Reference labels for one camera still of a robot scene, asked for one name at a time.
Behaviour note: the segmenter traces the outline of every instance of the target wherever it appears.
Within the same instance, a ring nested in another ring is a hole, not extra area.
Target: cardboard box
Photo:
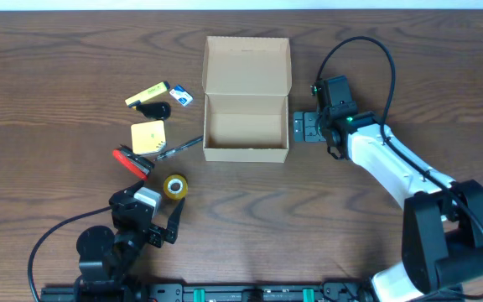
[[[284,162],[291,69],[288,39],[207,38],[202,72],[206,160]]]

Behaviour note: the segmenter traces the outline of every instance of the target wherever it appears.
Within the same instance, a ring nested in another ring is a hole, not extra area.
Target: yellow sticky note pad
[[[164,121],[132,125],[132,148],[135,154],[150,154],[165,147]]]
[[[141,91],[135,96],[128,98],[125,102],[128,107],[133,107],[135,109],[136,105],[143,104],[147,102],[151,98],[158,96],[169,89],[169,83],[167,81],[163,81],[159,84],[156,84],[147,90]]]

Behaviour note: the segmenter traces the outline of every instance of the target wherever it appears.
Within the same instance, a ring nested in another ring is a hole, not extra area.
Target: green connector
[[[303,302],[314,302],[314,289],[303,289]]]
[[[193,302],[205,302],[205,291],[203,289],[193,291]]]

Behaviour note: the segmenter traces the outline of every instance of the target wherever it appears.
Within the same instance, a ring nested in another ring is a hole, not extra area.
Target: tape roll
[[[164,192],[172,200],[181,200],[188,194],[188,182],[181,175],[170,175],[164,181]]]

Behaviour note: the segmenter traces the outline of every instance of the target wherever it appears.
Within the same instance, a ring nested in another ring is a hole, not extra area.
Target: wood grain
[[[380,39],[395,58],[395,134],[437,169],[483,184],[483,11],[0,13],[0,301],[31,300],[26,263],[42,233],[135,181],[110,155],[130,144],[131,124],[145,121],[124,99],[179,83],[195,101],[182,108],[162,96],[173,108],[169,145],[202,133],[207,35],[289,37],[294,112],[314,108],[309,85],[321,60],[357,34]],[[389,70],[377,47],[346,46],[325,74],[347,75],[361,110],[381,112]],[[159,164],[149,185],[181,172],[190,195],[177,243],[147,248],[137,273],[188,283],[319,282],[399,261],[402,212],[391,196],[323,146],[290,145],[284,164],[207,163],[199,147]],[[75,241],[95,224],[110,226],[109,215],[46,241],[35,259],[38,288],[73,282]]]

